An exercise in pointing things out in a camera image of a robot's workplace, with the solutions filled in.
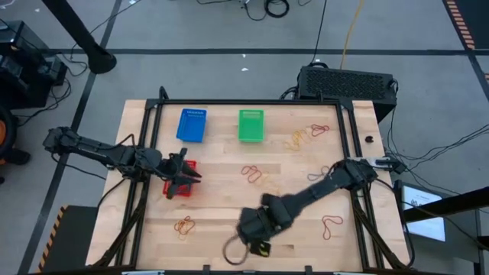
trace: green basket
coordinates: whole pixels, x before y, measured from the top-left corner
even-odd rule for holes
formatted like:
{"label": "green basket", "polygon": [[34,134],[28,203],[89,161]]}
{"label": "green basket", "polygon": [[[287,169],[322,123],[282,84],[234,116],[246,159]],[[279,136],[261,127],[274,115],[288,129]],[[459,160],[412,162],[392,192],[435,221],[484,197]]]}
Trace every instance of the green basket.
{"label": "green basket", "polygon": [[238,139],[243,142],[262,142],[265,139],[263,110],[239,110]]}

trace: yellow cable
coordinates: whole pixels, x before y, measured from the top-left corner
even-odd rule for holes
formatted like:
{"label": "yellow cable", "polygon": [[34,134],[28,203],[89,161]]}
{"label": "yellow cable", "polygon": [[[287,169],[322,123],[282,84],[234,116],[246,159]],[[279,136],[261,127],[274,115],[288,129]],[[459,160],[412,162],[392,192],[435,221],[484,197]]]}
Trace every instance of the yellow cable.
{"label": "yellow cable", "polygon": [[350,41],[351,31],[353,31],[353,27],[355,26],[355,23],[357,22],[358,15],[360,14],[361,8],[363,6],[364,6],[364,0],[360,0],[360,3],[358,3],[357,11],[355,12],[355,17],[353,18],[353,22],[351,23],[350,29],[348,29],[348,33],[346,34],[345,47],[343,47],[342,62],[339,64],[340,70],[343,68],[343,63],[345,62],[346,49],[348,48],[348,42]]}

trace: black equipment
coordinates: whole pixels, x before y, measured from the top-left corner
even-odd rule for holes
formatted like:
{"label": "black equipment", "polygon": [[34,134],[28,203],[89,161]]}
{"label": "black equipment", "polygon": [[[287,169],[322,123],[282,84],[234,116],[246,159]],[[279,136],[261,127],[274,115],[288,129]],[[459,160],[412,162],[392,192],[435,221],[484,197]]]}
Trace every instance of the black equipment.
{"label": "black equipment", "polygon": [[170,180],[168,199],[172,199],[177,194],[180,186],[187,186],[190,189],[190,185],[200,183],[195,178],[201,176],[184,160],[186,148],[182,148],[178,154],[170,154],[169,159],[162,159],[161,152],[156,149],[127,146],[121,143],[103,144],[80,137],[68,127],[50,129],[43,145],[52,154],[75,153],[97,160],[106,167],[117,169],[124,178],[142,180],[149,175],[155,175]]}
{"label": "black equipment", "polygon": [[8,109],[44,107],[67,67],[41,53],[47,45],[23,21],[6,23],[0,23],[0,102]]}
{"label": "black equipment", "polygon": [[[258,209],[243,208],[239,217],[236,231],[239,239],[248,247],[249,252],[262,257],[270,256],[271,245],[267,243],[273,236],[290,228],[294,219],[308,205],[320,200],[324,196],[333,193],[337,189],[358,191],[371,184],[377,179],[377,173],[366,160],[341,160],[335,163],[324,179],[314,183],[310,187],[295,195],[274,196],[263,194],[261,207]],[[396,255],[389,249],[377,230],[370,223],[367,215],[362,209],[360,202],[353,200],[353,212],[362,225],[371,234],[375,243],[384,253],[387,261],[393,268],[409,270],[400,262]],[[246,256],[239,263],[233,263],[226,257],[228,241],[223,247],[223,254],[228,263],[233,265],[242,264]]]}
{"label": "black equipment", "polygon": [[334,70],[303,66],[299,76],[299,99],[371,100],[377,122],[397,104],[396,81],[390,74]]}
{"label": "black equipment", "polygon": [[107,73],[117,64],[115,57],[97,44],[67,0],[43,0],[51,13],[85,51],[92,73]]}

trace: orange and black striped tape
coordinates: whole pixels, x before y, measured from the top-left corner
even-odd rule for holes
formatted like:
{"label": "orange and black striped tape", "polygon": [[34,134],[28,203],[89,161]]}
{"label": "orange and black striped tape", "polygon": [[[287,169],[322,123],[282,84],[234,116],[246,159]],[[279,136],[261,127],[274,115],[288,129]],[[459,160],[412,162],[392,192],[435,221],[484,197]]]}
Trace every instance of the orange and black striped tape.
{"label": "orange and black striped tape", "polygon": [[468,31],[467,25],[465,24],[464,18],[461,16],[460,11],[458,10],[457,4],[455,1],[451,0],[447,0],[446,4],[448,5],[450,13],[457,24],[457,28],[461,33],[465,45],[467,45],[467,48],[471,50],[475,49],[474,39],[472,39],[470,31]]}
{"label": "orange and black striped tape", "polygon": [[63,205],[58,212],[58,216],[56,217],[56,221],[54,221],[53,228],[51,229],[51,233],[49,234],[49,239],[47,240],[46,247],[43,250],[43,254],[40,257],[39,264],[37,265],[36,273],[41,273],[43,271],[44,265],[46,263],[47,255],[49,251],[53,247],[54,237],[56,237],[56,231],[60,227],[61,218],[63,217],[64,212],[68,208],[68,205]]}

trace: plastic basket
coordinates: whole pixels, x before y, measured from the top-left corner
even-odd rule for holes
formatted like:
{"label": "plastic basket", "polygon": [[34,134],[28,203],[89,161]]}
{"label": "plastic basket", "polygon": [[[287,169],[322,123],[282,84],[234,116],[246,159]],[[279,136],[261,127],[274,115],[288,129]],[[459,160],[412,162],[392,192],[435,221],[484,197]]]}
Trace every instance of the plastic basket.
{"label": "plastic basket", "polygon": [[202,142],[206,129],[206,110],[185,108],[180,116],[176,138],[182,141]]}
{"label": "plastic basket", "polygon": [[244,142],[262,142],[265,139],[264,111],[239,110],[238,139]]}
{"label": "plastic basket", "polygon": [[[187,164],[189,164],[190,168],[192,168],[194,171],[197,171],[197,162],[194,160],[185,160]],[[163,187],[163,194],[166,195],[168,193],[168,187],[170,187],[170,181],[165,180],[165,185]],[[189,188],[188,186],[180,186],[176,190],[176,195],[175,196],[185,196],[185,197],[190,197],[192,189]]]}

